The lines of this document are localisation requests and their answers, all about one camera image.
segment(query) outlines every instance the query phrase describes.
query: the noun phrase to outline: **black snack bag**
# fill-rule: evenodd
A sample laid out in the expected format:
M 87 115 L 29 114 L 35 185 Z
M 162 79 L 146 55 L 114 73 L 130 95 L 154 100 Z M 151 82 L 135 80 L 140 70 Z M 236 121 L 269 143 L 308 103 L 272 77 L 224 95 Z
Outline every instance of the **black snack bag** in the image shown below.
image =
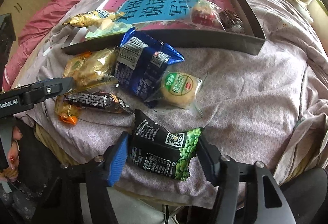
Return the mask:
M 72 93 L 66 95 L 64 101 L 78 108 L 99 109 L 111 113 L 127 112 L 133 114 L 133 110 L 125 104 L 121 98 L 110 93 Z
M 129 144 L 129 157 L 139 168 L 169 178 L 185 181 L 190 160 L 196 156 L 196 145 L 203 128 L 176 134 L 158 125 L 141 110 Z

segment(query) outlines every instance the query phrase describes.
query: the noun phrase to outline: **bed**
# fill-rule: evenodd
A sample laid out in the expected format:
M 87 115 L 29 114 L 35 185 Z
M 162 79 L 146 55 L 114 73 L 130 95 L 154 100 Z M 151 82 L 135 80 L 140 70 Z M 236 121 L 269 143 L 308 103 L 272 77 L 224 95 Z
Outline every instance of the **bed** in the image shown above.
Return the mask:
M 106 0 L 81 0 L 68 11 L 34 49 L 14 85 L 62 76 L 71 57 L 61 47 L 71 29 L 61 23 L 94 9 L 97 1 Z M 328 58 L 311 26 L 285 0 L 247 2 L 267 37 L 259 55 L 178 49 L 186 58 L 179 69 L 195 74 L 197 66 L 198 74 L 210 72 L 199 99 L 204 118 L 181 110 L 158 114 L 130 95 L 118 94 L 171 132 L 206 126 L 204 136 L 222 153 L 244 163 L 262 160 L 272 171 L 277 167 L 275 178 L 283 183 L 305 169 L 327 165 Z M 78 163 L 102 154 L 133 124 L 133 116 L 85 110 L 75 127 L 67 126 L 55 115 L 54 103 L 47 100 L 18 117 L 30 125 L 38 123 Z M 212 208 L 216 190 L 197 158 L 190 173 L 186 182 L 177 182 L 127 163 L 117 187 L 139 197 Z

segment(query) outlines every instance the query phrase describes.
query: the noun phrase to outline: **barcode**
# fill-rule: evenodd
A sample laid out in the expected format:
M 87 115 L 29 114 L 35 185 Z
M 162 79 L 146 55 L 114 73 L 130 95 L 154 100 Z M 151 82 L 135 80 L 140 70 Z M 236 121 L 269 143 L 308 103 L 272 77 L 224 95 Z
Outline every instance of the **barcode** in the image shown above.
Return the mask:
M 167 145 L 175 146 L 175 147 L 182 147 L 184 140 L 184 132 L 177 133 L 175 135 L 168 133 L 165 143 Z
M 148 45 L 138 38 L 132 37 L 129 41 L 121 46 L 117 61 L 134 70 L 142 50 L 145 47 L 148 47 Z
M 167 57 L 168 55 L 166 55 L 165 53 L 161 51 L 156 51 L 151 57 L 150 62 L 160 68 Z

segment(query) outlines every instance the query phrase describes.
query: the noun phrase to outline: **person's hand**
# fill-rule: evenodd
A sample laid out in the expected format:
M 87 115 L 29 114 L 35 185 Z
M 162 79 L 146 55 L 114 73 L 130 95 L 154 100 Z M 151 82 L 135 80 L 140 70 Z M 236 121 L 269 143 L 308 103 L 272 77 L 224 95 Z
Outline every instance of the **person's hand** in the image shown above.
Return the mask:
M 22 138 L 22 133 L 17 127 L 13 130 L 14 141 L 11 144 L 11 148 L 8 152 L 9 168 L 6 168 L 2 173 L 0 173 L 0 180 L 7 181 L 7 177 L 10 181 L 14 182 L 18 177 L 18 165 L 19 165 L 19 146 L 16 141 Z

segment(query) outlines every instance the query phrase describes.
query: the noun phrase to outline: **black cable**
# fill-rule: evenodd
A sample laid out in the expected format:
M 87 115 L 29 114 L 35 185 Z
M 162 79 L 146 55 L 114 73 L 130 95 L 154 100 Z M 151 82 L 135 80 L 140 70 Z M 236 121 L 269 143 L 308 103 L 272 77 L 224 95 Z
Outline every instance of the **black cable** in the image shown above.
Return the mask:
M 169 222 L 169 218 L 170 218 L 170 213 L 169 213 L 169 206 L 165 205 L 165 223 L 164 224 L 168 224 Z

